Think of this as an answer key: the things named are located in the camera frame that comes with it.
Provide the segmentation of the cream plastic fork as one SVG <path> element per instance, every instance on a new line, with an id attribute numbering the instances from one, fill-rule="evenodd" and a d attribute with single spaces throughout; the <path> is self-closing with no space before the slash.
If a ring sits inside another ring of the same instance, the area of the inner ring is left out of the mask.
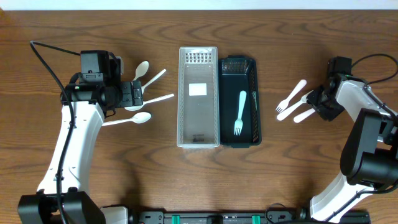
<path id="1" fill-rule="evenodd" d="M 282 121 L 284 120 L 286 117 L 288 117 L 288 115 L 290 115 L 293 111 L 295 111 L 299 106 L 301 106 L 302 104 L 307 102 L 307 96 L 312 93 L 313 91 L 308 92 L 306 95 L 303 95 L 301 97 L 301 99 L 296 102 L 295 104 L 293 104 L 292 106 L 288 107 L 287 109 L 283 110 L 283 112 L 279 113 L 277 115 L 277 120 L 278 121 Z"/>

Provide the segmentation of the pink-white plastic spoon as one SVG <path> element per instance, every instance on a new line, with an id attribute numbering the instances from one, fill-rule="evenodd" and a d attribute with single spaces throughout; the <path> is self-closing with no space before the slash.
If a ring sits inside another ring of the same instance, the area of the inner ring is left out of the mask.
<path id="1" fill-rule="evenodd" d="M 305 120 L 307 117 L 310 115 L 314 114 L 315 110 L 313 108 L 304 111 L 303 113 L 298 114 L 297 116 L 294 117 L 294 122 L 295 123 L 300 123 L 303 120 Z"/>

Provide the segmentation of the pink-white plastic fork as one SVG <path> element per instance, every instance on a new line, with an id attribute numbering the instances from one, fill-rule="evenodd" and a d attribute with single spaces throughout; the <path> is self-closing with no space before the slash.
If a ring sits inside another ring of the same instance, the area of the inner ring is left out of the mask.
<path id="1" fill-rule="evenodd" d="M 290 92 L 290 94 L 288 95 L 288 97 L 284 100 L 282 100 L 278 105 L 277 108 L 275 109 L 276 112 L 281 113 L 283 112 L 283 110 L 285 110 L 287 108 L 287 106 L 289 105 L 290 100 L 307 84 L 306 80 L 300 80 L 296 86 L 294 87 L 294 89 Z"/>

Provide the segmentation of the mint green plastic fork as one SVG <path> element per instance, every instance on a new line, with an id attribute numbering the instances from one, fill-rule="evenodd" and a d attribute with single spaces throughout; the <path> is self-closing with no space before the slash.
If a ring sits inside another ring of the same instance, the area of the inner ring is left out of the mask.
<path id="1" fill-rule="evenodd" d="M 242 116 L 243 116 L 244 105 L 246 103 L 246 97 L 247 97 L 246 91 L 244 91 L 244 90 L 240 91 L 239 103 L 238 103 L 238 116 L 236 118 L 236 121 L 234 122 L 234 135 L 235 136 L 239 136 L 241 134 L 241 131 L 243 128 Z"/>

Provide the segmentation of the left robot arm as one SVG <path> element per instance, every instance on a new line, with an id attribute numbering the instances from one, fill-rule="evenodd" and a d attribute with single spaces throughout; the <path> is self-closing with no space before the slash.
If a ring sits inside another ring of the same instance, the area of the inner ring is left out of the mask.
<path id="1" fill-rule="evenodd" d="M 76 81 L 66 87 L 70 103 L 62 99 L 62 125 L 50 166 L 34 195 L 18 204 L 22 223 L 137 223 L 124 205 L 99 208 L 89 196 L 90 167 L 97 135 L 106 113 L 132 104 L 140 91 L 119 77 L 100 82 Z"/>

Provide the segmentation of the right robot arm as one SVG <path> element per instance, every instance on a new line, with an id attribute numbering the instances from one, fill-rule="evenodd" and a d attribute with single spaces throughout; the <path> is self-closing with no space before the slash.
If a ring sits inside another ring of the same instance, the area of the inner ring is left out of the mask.
<path id="1" fill-rule="evenodd" d="M 363 79 L 336 73 L 310 95 L 325 120 L 347 111 L 354 121 L 340 157 L 340 172 L 310 201 L 310 217 L 338 223 L 362 199 L 397 189 L 397 113 Z"/>

